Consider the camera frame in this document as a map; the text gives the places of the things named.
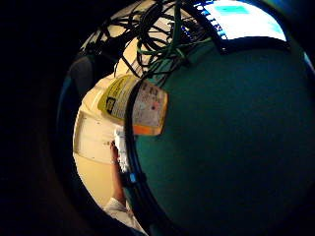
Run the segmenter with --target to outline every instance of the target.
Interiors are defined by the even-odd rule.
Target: monitor screen
[[[232,0],[205,1],[194,7],[207,18],[223,40],[241,37],[271,37],[286,41],[278,22],[248,3]]]

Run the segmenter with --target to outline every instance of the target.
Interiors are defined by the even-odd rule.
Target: green curved surface
[[[148,184],[193,235],[266,232],[315,179],[314,99],[298,46],[189,56],[164,89],[163,133],[139,137]]]

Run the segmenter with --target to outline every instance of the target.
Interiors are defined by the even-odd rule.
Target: person
[[[111,176],[113,182],[113,194],[108,201],[107,205],[103,210],[112,218],[115,218],[122,222],[123,224],[134,228],[145,235],[148,235],[146,231],[141,227],[140,223],[134,216],[132,210],[126,206],[126,198],[122,188],[122,182],[119,173],[119,154],[118,148],[115,145],[115,142],[112,141],[110,144],[110,153],[111,153]]]

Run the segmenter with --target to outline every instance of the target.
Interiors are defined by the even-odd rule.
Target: white sleeve
[[[103,210],[112,218],[115,218],[123,224],[134,228],[146,235],[146,231],[141,227],[136,217],[131,214],[128,209],[119,201],[111,198]]]

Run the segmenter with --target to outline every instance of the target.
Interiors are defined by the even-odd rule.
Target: hand
[[[110,153],[111,153],[111,160],[113,162],[118,162],[119,154],[118,154],[118,148],[115,145],[115,141],[112,141],[110,143]]]

